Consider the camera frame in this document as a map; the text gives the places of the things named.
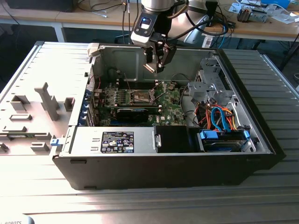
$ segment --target motherboard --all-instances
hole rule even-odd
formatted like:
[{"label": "motherboard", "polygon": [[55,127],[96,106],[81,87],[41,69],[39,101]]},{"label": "motherboard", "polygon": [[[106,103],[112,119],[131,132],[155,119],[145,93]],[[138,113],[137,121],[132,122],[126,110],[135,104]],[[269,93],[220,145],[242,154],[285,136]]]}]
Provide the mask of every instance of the motherboard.
[{"label": "motherboard", "polygon": [[180,94],[171,82],[109,83],[96,96],[99,126],[186,125]]}]

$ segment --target blue cable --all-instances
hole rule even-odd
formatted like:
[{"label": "blue cable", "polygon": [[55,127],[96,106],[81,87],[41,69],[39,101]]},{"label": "blue cable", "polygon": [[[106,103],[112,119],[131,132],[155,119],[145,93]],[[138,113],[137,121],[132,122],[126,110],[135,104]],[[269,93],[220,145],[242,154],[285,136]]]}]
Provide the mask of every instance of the blue cable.
[{"label": "blue cable", "polygon": [[215,107],[215,108],[213,108],[213,110],[212,110],[212,112],[211,112],[211,122],[212,122],[212,124],[213,124],[213,125],[220,131],[220,132],[222,131],[221,128],[220,128],[218,125],[216,125],[216,123],[215,123],[215,121],[214,121],[214,114],[215,114],[215,111],[216,111],[216,110],[220,110],[220,114],[221,114],[221,120],[222,120],[223,128],[224,128],[225,130],[227,130],[227,132],[231,132],[231,130],[230,130],[228,124],[227,124],[226,121],[225,121],[225,114],[224,114],[223,110],[222,110],[221,108],[219,108],[219,107]]},{"label": "blue cable", "polygon": [[224,39],[225,39],[225,35],[223,35],[223,39],[222,39],[221,44],[219,45],[218,49],[221,48],[221,46],[223,45]]}]

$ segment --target wooden desk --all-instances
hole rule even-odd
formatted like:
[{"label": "wooden desk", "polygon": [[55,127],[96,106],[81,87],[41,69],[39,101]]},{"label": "wooden desk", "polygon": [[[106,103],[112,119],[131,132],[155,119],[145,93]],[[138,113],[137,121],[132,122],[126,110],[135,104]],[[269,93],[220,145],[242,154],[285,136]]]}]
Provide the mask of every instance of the wooden desk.
[{"label": "wooden desk", "polygon": [[[268,18],[266,23],[248,22],[241,23],[237,21],[235,13],[229,13],[229,5],[234,0],[220,0],[220,7],[224,15],[236,23],[236,27],[232,37],[249,38],[249,39],[263,39],[263,40],[280,40],[280,41],[293,41],[299,32],[297,23],[284,24],[276,21],[273,18]],[[119,0],[112,0],[109,4],[95,7],[95,9],[105,8],[120,3]],[[27,10],[27,9],[10,9],[8,5],[4,4],[9,13],[21,25],[38,25],[38,26],[51,26],[55,29],[58,41],[65,42],[63,28],[91,28],[91,29],[112,29],[121,30],[122,10],[121,6],[114,7],[107,10],[107,18],[96,15],[92,12],[86,12],[79,8],[75,9],[73,13],[63,13],[57,11],[46,10]],[[88,1],[81,4],[81,7],[89,9]],[[299,6],[291,4],[290,10],[299,10]],[[133,25],[136,17],[136,4],[131,3],[131,26]],[[202,16],[201,14],[190,12],[191,18],[194,22]],[[0,5],[0,23],[16,24],[14,20]],[[125,30],[128,30],[128,14],[125,17]],[[173,20],[173,25],[170,35],[177,35],[191,27],[186,16],[181,15],[179,18]],[[221,27],[215,25],[211,28],[206,28],[209,32],[220,32]]]}]

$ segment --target power supply label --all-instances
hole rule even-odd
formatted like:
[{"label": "power supply label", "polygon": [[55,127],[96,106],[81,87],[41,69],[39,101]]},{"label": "power supply label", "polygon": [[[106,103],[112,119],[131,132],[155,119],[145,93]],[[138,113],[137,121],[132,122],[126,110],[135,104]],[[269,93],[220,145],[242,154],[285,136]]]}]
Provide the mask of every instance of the power supply label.
[{"label": "power supply label", "polygon": [[133,153],[134,132],[103,132],[102,153]]}]

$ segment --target green circuit board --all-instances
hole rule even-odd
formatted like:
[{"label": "green circuit board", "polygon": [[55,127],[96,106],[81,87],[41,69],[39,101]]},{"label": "green circuit board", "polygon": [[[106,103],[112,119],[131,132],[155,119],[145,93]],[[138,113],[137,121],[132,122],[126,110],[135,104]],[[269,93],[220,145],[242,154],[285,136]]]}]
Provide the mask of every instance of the green circuit board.
[{"label": "green circuit board", "polygon": [[[118,89],[113,84],[105,87],[103,93],[103,103],[98,106],[99,126],[122,126],[115,115],[120,108],[141,108],[149,112],[147,122],[132,126],[186,125],[184,113],[178,104],[179,88],[170,82],[160,83],[151,93],[144,89]],[[150,94],[154,98],[160,97],[150,103]]]}]

